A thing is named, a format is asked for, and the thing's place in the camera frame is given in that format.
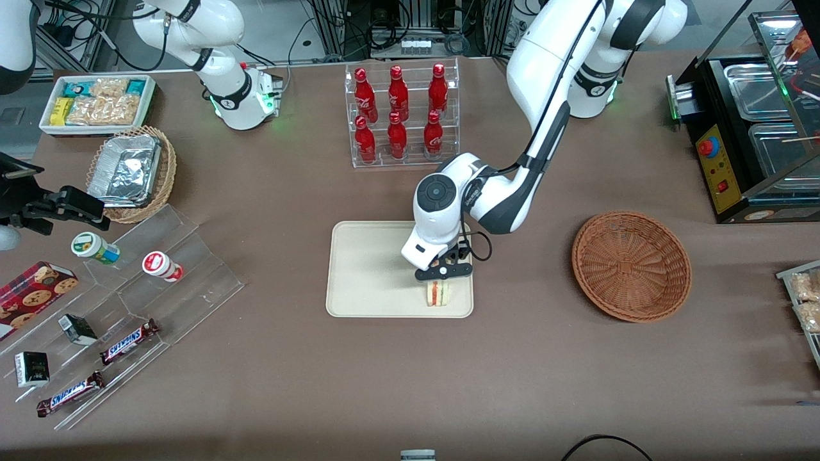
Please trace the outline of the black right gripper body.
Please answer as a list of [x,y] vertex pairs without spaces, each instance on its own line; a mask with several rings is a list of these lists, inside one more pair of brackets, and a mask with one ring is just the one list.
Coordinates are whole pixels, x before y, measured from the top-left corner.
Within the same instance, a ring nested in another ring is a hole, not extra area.
[[44,169],[26,161],[1,154],[1,222],[7,227],[29,229],[39,234],[50,234],[53,223],[43,218],[27,218],[24,210],[32,202],[39,202],[47,193],[39,187],[35,176]]

